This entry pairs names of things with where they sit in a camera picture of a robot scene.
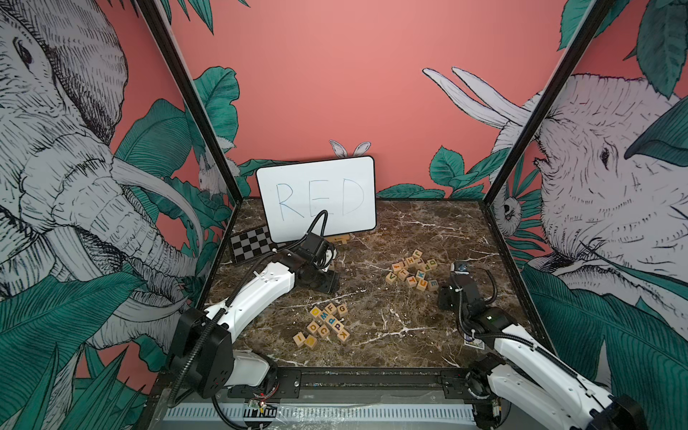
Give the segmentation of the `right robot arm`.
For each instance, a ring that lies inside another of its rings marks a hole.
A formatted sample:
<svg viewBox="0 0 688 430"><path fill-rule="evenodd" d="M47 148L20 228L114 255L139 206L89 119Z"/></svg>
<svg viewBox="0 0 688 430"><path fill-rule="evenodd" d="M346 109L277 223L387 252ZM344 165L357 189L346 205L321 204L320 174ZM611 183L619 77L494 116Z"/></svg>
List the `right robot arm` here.
<svg viewBox="0 0 688 430"><path fill-rule="evenodd" d="M478 427L501 426L506 419L502 405L508 402L547 429L647 428L637 401L614 395L573 370L495 301L495 296L481 295L462 261L451 265L448 283L438 292L438 306L453 312L462 338L490 350L465 377L469 395L491 404L475 411Z"/></svg>

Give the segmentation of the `wooden board stand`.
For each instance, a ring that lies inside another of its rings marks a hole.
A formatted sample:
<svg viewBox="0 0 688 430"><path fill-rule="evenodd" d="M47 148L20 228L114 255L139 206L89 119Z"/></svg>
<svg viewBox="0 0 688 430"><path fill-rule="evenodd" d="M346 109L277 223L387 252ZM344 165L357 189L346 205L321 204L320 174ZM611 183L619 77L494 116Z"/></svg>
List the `wooden board stand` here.
<svg viewBox="0 0 688 430"><path fill-rule="evenodd" d="M327 241L335 245L347 245L352 240L353 236L351 234L329 236Z"/></svg>

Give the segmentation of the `black front rail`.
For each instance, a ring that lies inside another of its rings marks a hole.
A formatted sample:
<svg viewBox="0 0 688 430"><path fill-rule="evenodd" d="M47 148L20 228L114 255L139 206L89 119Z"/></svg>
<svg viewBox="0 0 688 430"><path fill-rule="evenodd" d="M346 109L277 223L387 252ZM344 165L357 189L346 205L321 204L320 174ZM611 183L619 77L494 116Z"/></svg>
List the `black front rail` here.
<svg viewBox="0 0 688 430"><path fill-rule="evenodd" d="M432 402L477 401L469 393L463 368L270 367L249 374L254 386L232 386L222 399L247 400L268 390L272 401L372 403L428 396Z"/></svg>

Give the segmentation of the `wooden block letter G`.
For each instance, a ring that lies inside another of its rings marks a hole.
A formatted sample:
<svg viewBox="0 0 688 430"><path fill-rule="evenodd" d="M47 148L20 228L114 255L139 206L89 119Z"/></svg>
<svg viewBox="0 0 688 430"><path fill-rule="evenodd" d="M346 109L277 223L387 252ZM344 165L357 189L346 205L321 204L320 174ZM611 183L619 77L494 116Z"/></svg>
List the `wooden block letter G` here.
<svg viewBox="0 0 688 430"><path fill-rule="evenodd" d="M337 311L340 317L344 317L349 313L348 307L344 304L338 305Z"/></svg>

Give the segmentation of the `white dry-erase board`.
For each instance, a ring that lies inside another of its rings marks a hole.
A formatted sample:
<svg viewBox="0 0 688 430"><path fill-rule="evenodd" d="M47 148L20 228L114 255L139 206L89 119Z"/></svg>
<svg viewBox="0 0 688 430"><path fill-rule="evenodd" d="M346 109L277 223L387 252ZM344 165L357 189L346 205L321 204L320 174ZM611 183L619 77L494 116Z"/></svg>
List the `white dry-erase board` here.
<svg viewBox="0 0 688 430"><path fill-rule="evenodd" d="M256 170L272 241L302 238L321 211L324 236L375 229L376 163L370 156L314 161Z"/></svg>

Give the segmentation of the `wooden block orange I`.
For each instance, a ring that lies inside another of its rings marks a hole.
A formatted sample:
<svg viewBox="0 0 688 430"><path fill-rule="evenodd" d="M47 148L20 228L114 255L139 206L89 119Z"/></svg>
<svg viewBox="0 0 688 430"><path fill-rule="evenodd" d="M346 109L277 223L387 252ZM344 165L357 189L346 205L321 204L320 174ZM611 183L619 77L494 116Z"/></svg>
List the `wooden block orange I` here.
<svg viewBox="0 0 688 430"><path fill-rule="evenodd" d="M301 347L306 342L306 336L304 335L304 333L301 333L301 331L300 331L299 333L297 333L293 337L293 340L294 340L295 344L297 345L297 347Z"/></svg>

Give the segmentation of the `wooden block letter V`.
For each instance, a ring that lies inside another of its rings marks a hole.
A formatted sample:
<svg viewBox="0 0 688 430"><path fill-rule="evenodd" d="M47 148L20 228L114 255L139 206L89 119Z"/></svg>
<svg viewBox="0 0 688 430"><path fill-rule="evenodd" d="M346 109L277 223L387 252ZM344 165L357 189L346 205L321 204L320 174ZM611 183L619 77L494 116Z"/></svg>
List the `wooden block letter V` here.
<svg viewBox="0 0 688 430"><path fill-rule="evenodd" d="M390 284L390 285L396 283L397 280L398 280L398 276L396 273L393 273L393 272L389 272L385 277L385 282L387 284Z"/></svg>

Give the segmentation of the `playing card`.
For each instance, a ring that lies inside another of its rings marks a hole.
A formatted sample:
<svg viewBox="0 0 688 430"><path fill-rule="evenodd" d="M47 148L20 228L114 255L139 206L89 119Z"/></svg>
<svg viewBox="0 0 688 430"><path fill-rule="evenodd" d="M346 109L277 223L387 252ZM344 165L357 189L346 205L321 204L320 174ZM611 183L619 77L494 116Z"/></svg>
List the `playing card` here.
<svg viewBox="0 0 688 430"><path fill-rule="evenodd" d="M474 349L480 349L484 350L486 348L485 342L483 340L468 336L468 335L463 335L463 342L464 345L470 348Z"/></svg>

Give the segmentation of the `wooden block letter K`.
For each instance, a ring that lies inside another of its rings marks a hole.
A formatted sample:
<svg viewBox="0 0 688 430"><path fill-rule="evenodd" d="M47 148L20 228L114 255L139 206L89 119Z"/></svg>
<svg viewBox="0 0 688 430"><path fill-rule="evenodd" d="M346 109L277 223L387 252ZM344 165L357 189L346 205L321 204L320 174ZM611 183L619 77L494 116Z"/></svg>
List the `wooden block letter K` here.
<svg viewBox="0 0 688 430"><path fill-rule="evenodd" d="M342 329L342 330L338 333L337 338L338 338L341 342L347 342L348 339L349 339L349 336L350 336L350 333L349 333L347 330Z"/></svg>

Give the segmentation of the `black white checkerboard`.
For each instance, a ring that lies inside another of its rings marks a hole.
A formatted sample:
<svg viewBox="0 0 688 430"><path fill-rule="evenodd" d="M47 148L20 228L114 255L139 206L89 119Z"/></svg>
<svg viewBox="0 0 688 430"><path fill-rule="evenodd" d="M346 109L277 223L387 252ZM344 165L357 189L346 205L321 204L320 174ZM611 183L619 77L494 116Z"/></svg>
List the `black white checkerboard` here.
<svg viewBox="0 0 688 430"><path fill-rule="evenodd" d="M283 244L272 241L267 225L236 233L230 237L232 262L237 264L252 261L280 247L283 247Z"/></svg>

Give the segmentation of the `plain yellow wooden block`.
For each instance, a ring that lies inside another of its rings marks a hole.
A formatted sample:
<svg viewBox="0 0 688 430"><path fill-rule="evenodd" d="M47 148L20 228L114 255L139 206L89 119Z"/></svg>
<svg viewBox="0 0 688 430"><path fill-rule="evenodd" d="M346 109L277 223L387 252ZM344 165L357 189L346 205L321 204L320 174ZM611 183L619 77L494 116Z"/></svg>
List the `plain yellow wooden block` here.
<svg viewBox="0 0 688 430"><path fill-rule="evenodd" d="M313 336L313 335L309 335L305 340L306 347L308 347L310 349L314 349L315 346L317 345L317 342L318 342L317 338L315 338L315 336Z"/></svg>

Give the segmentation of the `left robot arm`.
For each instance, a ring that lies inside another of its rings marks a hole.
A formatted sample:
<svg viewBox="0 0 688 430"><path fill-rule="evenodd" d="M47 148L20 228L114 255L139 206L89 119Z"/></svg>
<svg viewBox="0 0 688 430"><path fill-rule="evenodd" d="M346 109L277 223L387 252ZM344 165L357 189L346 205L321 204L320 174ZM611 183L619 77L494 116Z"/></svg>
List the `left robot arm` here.
<svg viewBox="0 0 688 430"><path fill-rule="evenodd" d="M234 351L234 342L275 300L295 287L331 294L339 275L330 270L337 251L322 236L303 240L259 261L231 297L204 310L192 308L180 317L166 368L175 376L168 406L175 408L190 394L204 399L234 386L271 392L275 365L254 352Z"/></svg>

